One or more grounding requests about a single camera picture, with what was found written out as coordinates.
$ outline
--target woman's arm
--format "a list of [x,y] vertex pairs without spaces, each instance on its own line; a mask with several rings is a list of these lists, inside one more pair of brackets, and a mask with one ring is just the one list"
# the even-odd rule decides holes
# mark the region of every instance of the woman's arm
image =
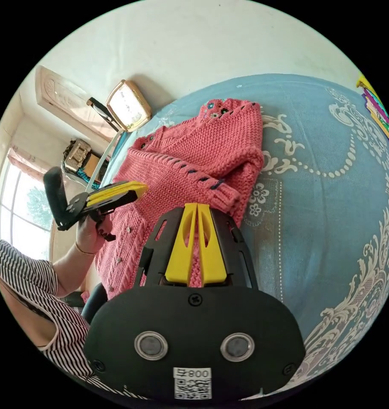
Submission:
[[[105,218],[99,229],[105,233],[111,232],[112,223],[109,217]],[[81,286],[95,254],[104,243],[104,238],[96,231],[96,223],[90,217],[79,223],[76,242],[68,253],[52,266],[58,277],[57,297],[65,297]]]

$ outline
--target striped shirt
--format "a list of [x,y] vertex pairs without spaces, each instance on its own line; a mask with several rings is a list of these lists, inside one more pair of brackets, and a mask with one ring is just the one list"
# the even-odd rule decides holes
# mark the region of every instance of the striped shirt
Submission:
[[83,353],[88,323],[59,300],[58,277],[52,263],[34,260],[0,240],[0,279],[32,310],[47,316],[56,326],[51,342],[38,348],[56,366],[84,382],[116,394],[138,397],[126,390],[111,389],[94,375]]

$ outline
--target curtain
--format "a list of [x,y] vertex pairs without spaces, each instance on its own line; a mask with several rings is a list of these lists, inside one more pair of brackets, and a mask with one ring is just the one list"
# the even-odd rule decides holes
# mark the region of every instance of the curtain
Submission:
[[50,168],[46,162],[16,145],[11,145],[7,158],[12,165],[39,182],[43,181],[44,173]]

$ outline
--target sweater sleeve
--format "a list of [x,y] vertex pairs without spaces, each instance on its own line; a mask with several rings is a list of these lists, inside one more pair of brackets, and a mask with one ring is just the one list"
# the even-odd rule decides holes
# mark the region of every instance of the sweater sleeve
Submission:
[[195,164],[166,156],[154,155],[131,148],[114,182],[138,180],[149,186],[137,203],[143,210],[150,209],[156,219],[170,208],[185,203],[208,203],[224,213],[233,214],[240,199],[239,192],[203,172]]
[[26,283],[54,296],[58,291],[58,277],[51,262],[27,257],[4,240],[0,240],[0,278],[18,293]]

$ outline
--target screw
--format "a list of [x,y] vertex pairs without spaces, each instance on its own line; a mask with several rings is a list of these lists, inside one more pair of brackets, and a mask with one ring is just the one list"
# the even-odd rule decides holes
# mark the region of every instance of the screw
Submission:
[[105,365],[101,361],[98,360],[93,361],[92,366],[98,372],[105,372]]
[[289,363],[288,365],[286,365],[283,369],[283,375],[291,375],[296,371],[297,367],[294,363]]
[[188,301],[192,307],[198,307],[202,303],[203,298],[200,294],[191,294]]

